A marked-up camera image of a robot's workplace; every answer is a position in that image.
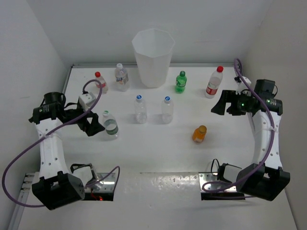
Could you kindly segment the green-label clear bottle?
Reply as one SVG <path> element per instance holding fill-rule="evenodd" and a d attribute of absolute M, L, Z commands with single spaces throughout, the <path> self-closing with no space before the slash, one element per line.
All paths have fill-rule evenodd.
<path fill-rule="evenodd" d="M 106 137 L 109 140 L 117 139 L 119 136 L 118 124 L 115 117 L 107 110 L 103 112 L 103 127 L 105 128 Z"/>

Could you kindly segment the blue-cap clear bottle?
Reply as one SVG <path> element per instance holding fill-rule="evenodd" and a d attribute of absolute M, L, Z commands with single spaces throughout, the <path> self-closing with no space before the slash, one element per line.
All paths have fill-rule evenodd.
<path fill-rule="evenodd" d="M 136 96 L 134 109 L 137 123 L 144 124 L 147 121 L 147 107 L 145 100 L 140 94 Z"/>
<path fill-rule="evenodd" d="M 170 96 L 166 96 L 162 101 L 162 121 L 169 124 L 173 120 L 174 104 Z"/>

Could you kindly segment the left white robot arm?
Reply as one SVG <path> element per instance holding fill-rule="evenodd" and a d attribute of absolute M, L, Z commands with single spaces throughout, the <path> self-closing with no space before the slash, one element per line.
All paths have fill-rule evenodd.
<path fill-rule="evenodd" d="M 67 166 L 60 129 L 65 123 L 77 124 L 89 137 L 104 131 L 98 115 L 89 111 L 95 101 L 93 93 L 83 92 L 75 103 L 76 108 L 66 110 L 65 95 L 50 92 L 44 95 L 42 104 L 33 110 L 33 116 L 29 119 L 42 139 L 39 181 L 32 184 L 32 191 L 49 210 L 83 200 L 86 186 L 98 178 L 90 163 Z"/>

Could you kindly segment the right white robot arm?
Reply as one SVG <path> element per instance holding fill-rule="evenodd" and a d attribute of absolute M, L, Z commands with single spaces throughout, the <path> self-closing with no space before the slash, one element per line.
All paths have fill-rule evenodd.
<path fill-rule="evenodd" d="M 211 110 L 218 115 L 248 115 L 255 141 L 251 165 L 241 169 L 224 163 L 216 180 L 223 186 L 234 183 L 238 192 L 268 201 L 273 201 L 290 182 L 290 173 L 283 170 L 279 155 L 283 102 L 275 98 L 276 93 L 274 81 L 257 80 L 253 92 L 222 90 Z"/>

